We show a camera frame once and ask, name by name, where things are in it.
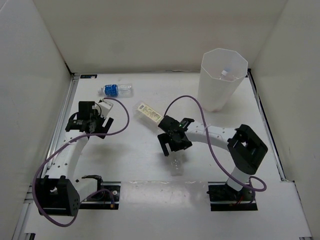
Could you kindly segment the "large green label bottle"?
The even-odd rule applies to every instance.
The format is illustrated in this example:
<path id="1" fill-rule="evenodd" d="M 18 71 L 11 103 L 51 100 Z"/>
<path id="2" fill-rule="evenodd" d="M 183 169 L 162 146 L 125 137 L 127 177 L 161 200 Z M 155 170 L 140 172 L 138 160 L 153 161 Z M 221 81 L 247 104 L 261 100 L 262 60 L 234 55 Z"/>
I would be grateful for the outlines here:
<path id="1" fill-rule="evenodd" d="M 164 116 L 144 101 L 138 101 L 132 108 L 134 118 L 153 132 L 160 132 L 160 122 Z"/>

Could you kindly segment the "clear bottle without label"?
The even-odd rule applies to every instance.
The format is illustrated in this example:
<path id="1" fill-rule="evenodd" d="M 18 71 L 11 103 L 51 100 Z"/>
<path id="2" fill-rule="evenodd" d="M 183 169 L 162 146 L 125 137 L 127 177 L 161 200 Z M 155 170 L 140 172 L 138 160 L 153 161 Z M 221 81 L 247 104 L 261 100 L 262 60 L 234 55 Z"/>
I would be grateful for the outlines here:
<path id="1" fill-rule="evenodd" d="M 183 175 L 184 161 L 185 161 L 185 155 L 181 151 L 171 152 L 171 154 L 170 154 L 170 172 L 173 177 Z"/>

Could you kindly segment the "blue label plastic bottle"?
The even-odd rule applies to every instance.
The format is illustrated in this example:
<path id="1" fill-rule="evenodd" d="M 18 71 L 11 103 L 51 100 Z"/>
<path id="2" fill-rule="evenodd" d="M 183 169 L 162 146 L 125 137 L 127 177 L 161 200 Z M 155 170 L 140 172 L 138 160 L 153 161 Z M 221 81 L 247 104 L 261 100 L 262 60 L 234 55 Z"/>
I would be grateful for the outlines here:
<path id="1" fill-rule="evenodd" d="M 98 95 L 110 98 L 131 98 L 134 95 L 134 90 L 130 83 L 107 84 L 98 90 Z"/>

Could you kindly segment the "clear bottle white cap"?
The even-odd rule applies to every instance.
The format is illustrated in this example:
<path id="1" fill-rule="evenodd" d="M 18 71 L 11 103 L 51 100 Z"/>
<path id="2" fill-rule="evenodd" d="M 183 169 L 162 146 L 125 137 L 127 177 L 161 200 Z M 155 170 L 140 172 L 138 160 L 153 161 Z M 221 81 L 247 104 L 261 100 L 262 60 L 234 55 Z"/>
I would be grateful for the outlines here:
<path id="1" fill-rule="evenodd" d="M 238 77 L 232 69 L 225 68 L 224 70 L 222 70 L 219 79 L 227 82 L 234 82 L 238 79 Z"/>

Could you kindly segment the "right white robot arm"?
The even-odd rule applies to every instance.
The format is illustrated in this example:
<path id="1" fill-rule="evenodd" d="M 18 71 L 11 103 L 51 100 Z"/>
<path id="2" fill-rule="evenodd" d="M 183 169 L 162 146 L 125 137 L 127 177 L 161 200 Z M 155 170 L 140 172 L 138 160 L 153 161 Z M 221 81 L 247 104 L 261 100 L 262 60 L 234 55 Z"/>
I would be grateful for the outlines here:
<path id="1" fill-rule="evenodd" d="M 166 115 L 158 124 L 163 131 L 157 136 L 164 155 L 190 148 L 194 142 L 218 147 L 230 153 L 234 169 L 226 182 L 224 193 L 230 200 L 238 199 L 244 184 L 254 176 L 268 152 L 266 144 L 251 127 L 205 126 L 191 118 L 177 121 Z"/>

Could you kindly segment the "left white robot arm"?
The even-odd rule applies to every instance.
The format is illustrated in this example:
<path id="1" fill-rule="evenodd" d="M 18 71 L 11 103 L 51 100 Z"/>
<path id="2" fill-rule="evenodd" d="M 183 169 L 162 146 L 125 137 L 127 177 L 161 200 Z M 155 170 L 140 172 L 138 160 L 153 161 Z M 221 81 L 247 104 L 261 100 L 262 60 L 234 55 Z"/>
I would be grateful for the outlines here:
<path id="1" fill-rule="evenodd" d="M 100 200 L 105 194 L 99 175 L 75 176 L 80 155 L 91 136 L 104 139 L 113 118 L 108 118 L 113 104 L 108 100 L 80 101 L 65 127 L 67 145 L 57 153 L 43 178 L 35 180 L 39 212 L 49 216 L 74 217 L 81 202 L 89 196 Z"/>

